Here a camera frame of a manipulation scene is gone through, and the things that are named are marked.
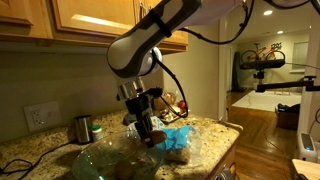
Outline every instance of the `plastic container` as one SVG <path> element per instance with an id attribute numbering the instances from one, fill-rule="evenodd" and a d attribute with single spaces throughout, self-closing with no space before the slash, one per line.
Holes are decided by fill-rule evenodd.
<path id="1" fill-rule="evenodd" d="M 113 133 L 84 149 L 72 164 L 75 179 L 154 179 L 163 163 L 166 144 L 153 148 L 141 143 L 136 131 Z"/>
<path id="2" fill-rule="evenodd" d="M 100 125 L 92 126 L 92 137 L 94 142 L 103 138 L 102 128 Z"/>

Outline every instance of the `ceiling light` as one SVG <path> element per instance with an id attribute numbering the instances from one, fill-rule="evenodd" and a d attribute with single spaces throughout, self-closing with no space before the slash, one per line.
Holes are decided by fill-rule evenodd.
<path id="1" fill-rule="evenodd" d="M 265 16 L 268 16 L 268 15 L 270 15 L 270 14 L 272 14 L 272 10 L 268 10 L 268 11 L 265 11 L 265 12 L 263 13 L 263 15 L 265 15 Z"/>

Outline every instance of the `granite countertop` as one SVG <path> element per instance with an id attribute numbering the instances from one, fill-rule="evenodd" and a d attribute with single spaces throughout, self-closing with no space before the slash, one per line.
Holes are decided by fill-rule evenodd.
<path id="1" fill-rule="evenodd" d="M 106 137 L 126 129 L 126 126 L 122 125 L 126 113 L 124 110 L 99 116 L 93 120 L 93 124 L 100 124 Z M 165 163 L 157 171 L 155 179 L 205 179 L 234 144 L 242 130 L 238 125 L 192 114 L 166 127 L 179 128 L 185 125 L 191 125 L 200 134 L 201 161 L 197 165 Z M 43 153 L 74 141 L 76 139 L 74 129 L 74 125 L 63 126 L 0 144 L 0 167 L 3 168 L 13 159 L 24 159 L 34 164 Z M 24 179 L 73 179 L 71 172 L 73 160 L 87 146 L 88 144 L 69 143 L 46 154 Z M 25 164 L 16 162 L 6 171 L 23 167 Z M 19 179 L 24 173 L 1 175 L 0 179 Z"/>

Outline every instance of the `ceiling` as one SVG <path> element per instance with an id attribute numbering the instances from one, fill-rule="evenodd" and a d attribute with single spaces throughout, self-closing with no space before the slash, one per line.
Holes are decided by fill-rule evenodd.
<path id="1" fill-rule="evenodd" d="M 263 12 L 273 10 L 269 16 Z M 314 11 L 311 3 L 289 10 L 279 10 L 268 3 L 257 0 L 248 26 L 237 38 L 236 42 L 250 41 L 264 37 L 275 36 L 278 31 L 283 34 L 308 31 L 311 24 L 311 12 Z M 238 6 L 227 15 L 227 36 L 231 38 L 239 29 L 239 23 L 244 19 L 244 11 Z"/>

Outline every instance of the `wooden cabinet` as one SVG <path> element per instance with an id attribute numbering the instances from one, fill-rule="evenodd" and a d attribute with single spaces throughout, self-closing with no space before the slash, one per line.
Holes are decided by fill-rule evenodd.
<path id="1" fill-rule="evenodd" d="M 0 0 L 0 40 L 108 47 L 160 0 Z M 158 46 L 183 52 L 187 35 L 175 32 Z"/>
<path id="2" fill-rule="evenodd" d="M 0 40 L 48 38 L 39 0 L 0 1 Z"/>

